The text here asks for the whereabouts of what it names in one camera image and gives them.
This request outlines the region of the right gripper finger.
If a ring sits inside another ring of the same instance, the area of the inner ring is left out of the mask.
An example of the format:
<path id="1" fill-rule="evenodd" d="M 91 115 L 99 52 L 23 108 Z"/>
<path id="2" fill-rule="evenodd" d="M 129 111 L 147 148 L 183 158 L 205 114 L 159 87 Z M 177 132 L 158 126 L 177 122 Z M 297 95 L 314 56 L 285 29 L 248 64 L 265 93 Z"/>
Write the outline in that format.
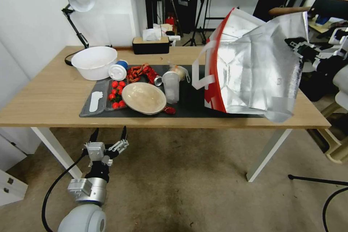
<path id="1" fill-rule="evenodd" d="M 305 42 L 305 39 L 303 37 L 286 38 L 284 41 L 294 53 L 304 52 L 305 48 L 302 44 Z"/>

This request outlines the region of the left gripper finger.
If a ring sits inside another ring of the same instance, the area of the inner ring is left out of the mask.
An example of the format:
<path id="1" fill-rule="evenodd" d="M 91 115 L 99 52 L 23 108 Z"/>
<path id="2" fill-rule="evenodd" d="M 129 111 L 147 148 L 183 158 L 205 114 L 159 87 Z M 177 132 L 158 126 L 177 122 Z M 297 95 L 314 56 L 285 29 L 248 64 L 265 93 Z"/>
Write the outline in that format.
<path id="1" fill-rule="evenodd" d="M 121 134 L 121 139 L 108 148 L 108 151 L 122 153 L 129 146 L 127 140 L 127 127 L 124 126 Z"/>
<path id="2" fill-rule="evenodd" d="M 99 128 L 96 128 L 94 130 L 94 132 L 91 134 L 88 144 L 92 143 L 92 142 L 96 142 L 97 138 L 98 138 L 98 134 L 99 134 Z"/>

